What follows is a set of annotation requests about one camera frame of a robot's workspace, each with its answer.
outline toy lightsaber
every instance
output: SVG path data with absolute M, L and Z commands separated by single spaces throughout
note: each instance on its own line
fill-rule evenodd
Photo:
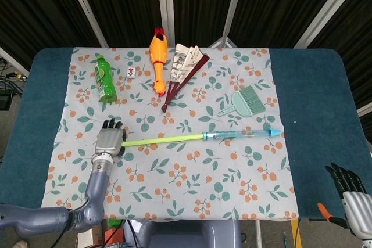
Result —
M 135 146 L 135 145 L 150 145 L 152 143 L 165 143 L 165 142 L 180 142 L 190 141 L 192 139 L 233 139 L 233 138 L 251 138 L 254 136 L 277 136 L 280 135 L 281 131 L 276 129 L 265 130 L 249 130 L 249 131 L 216 131 L 216 132 L 203 132 L 201 134 L 184 135 L 184 136 L 169 136 L 165 138 L 154 138 L 154 139 L 139 139 L 136 141 L 123 142 L 121 146 Z

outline white metal frame pole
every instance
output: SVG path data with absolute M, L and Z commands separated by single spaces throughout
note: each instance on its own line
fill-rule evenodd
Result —
M 93 14 L 92 8 L 89 5 L 88 0 L 78 0 L 78 1 L 80 3 L 81 8 L 83 9 L 87 19 L 88 19 L 88 21 L 89 21 L 89 24 L 91 25 L 91 27 L 93 29 L 94 34 L 97 37 L 97 40 L 98 40 L 99 44 L 101 45 L 102 48 L 108 48 L 109 45 L 107 44 L 106 39 L 103 36 L 101 28 L 99 27 L 99 24 L 98 24 L 94 14 Z
M 223 34 L 222 34 L 222 39 L 221 39 L 221 44 L 220 44 L 222 48 L 225 47 L 227 36 L 231 28 L 231 23 L 233 23 L 232 20 L 234 19 L 237 4 L 238 4 L 238 0 L 230 0 L 230 5 L 228 7 L 227 17 L 225 21 L 225 26 L 223 28 Z
M 165 34 L 167 35 L 168 45 L 174 47 L 176 45 L 176 36 L 174 33 L 173 0 L 159 0 L 159 2 L 162 24 Z
M 327 0 L 294 48 L 306 49 L 344 1 L 345 0 Z
M 359 117 L 362 117 L 363 115 L 366 115 L 367 113 L 371 113 L 372 112 L 372 102 L 357 109 L 357 112 L 358 112 L 358 116 Z
M 22 74 L 28 77 L 30 72 L 27 71 L 17 60 L 13 58 L 13 56 L 8 54 L 3 48 L 0 48 L 0 56 L 4 58 L 7 62 L 9 62 L 11 65 L 13 65 L 15 68 L 17 68 L 17 70 L 20 71 Z

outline robot finger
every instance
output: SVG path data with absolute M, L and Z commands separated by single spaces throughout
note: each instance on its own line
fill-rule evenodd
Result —
M 345 191 L 351 191 L 351 187 L 348 184 L 348 180 L 346 179 L 346 176 L 345 176 L 344 172 L 342 171 L 342 169 L 338 165 L 336 165 L 335 163 L 331 163 L 331 166 L 335 170 L 335 172 L 337 173 L 337 176 L 338 176 L 339 180 L 341 181 L 342 185 L 344 186 Z
M 123 126 L 123 123 L 121 121 L 119 121 L 118 123 L 116 123 L 115 128 L 120 129 L 121 126 Z
M 343 183 L 341 182 L 340 178 L 338 177 L 338 174 L 335 172 L 335 170 L 333 168 L 331 168 L 330 166 L 325 166 L 325 169 L 330 173 L 330 175 L 332 176 L 332 179 L 333 179 L 333 182 L 335 184 L 335 187 L 337 189 L 337 192 L 339 194 L 339 197 L 341 199 L 344 198 L 343 194 L 346 190 L 345 190 L 345 187 L 343 185 Z
M 123 142 L 127 140 L 127 130 L 123 129 Z
M 104 122 L 103 122 L 103 125 L 102 125 L 102 128 L 103 129 L 107 129 L 107 125 L 109 124 L 109 120 L 105 120 Z
M 122 155 L 124 155 L 124 152 L 126 151 L 126 147 L 125 146 L 122 146 L 120 148 L 120 151 L 119 153 L 117 154 L 117 157 L 122 157 Z
M 115 118 L 110 120 L 109 128 L 114 128 L 114 124 L 115 124 Z
M 355 182 L 355 185 L 357 187 L 357 191 L 366 194 L 367 191 L 364 188 L 364 185 L 363 185 L 362 180 L 360 179 L 360 177 L 355 172 L 352 172 L 352 171 L 349 171 L 349 174 Z
M 341 169 L 342 169 L 342 172 L 345 174 L 346 179 L 348 180 L 348 184 L 351 187 L 351 191 L 359 192 L 357 183 L 354 180 L 354 178 L 350 175 L 349 171 L 346 171 L 344 168 L 341 168 Z

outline green plastic bottle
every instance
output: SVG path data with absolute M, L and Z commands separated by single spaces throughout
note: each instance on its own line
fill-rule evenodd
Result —
M 95 80 L 98 84 L 99 100 L 103 103 L 115 102 L 116 91 L 112 81 L 112 72 L 110 64 L 103 55 L 97 56 L 97 64 L 94 67 Z

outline yellow rubber chicken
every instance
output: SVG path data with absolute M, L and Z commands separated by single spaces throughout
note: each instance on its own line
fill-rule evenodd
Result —
M 164 29 L 155 28 L 155 35 L 150 44 L 150 58 L 155 69 L 155 82 L 153 88 L 160 96 L 165 94 L 165 83 L 163 81 L 163 67 L 167 61 L 168 42 Z

